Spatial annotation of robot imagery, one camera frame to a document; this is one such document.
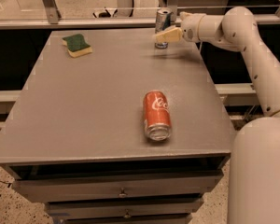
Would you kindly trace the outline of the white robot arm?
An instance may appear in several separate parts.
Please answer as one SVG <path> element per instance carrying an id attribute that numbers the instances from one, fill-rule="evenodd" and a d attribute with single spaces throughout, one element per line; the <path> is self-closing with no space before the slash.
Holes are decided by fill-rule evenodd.
<path id="1" fill-rule="evenodd" d="M 238 131 L 231 147 L 227 224 L 280 224 L 280 62 L 246 7 L 223 15 L 182 12 L 180 19 L 154 41 L 183 39 L 239 52 L 262 111 Z"/>

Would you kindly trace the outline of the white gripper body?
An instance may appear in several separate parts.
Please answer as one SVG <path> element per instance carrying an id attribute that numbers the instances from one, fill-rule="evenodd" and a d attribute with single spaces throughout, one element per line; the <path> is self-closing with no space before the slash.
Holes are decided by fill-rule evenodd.
<path id="1" fill-rule="evenodd" d="M 204 16 L 204 13 L 191 13 L 191 16 L 181 21 L 180 28 L 183 33 L 182 36 L 186 41 L 194 43 L 200 41 L 199 25 Z"/>

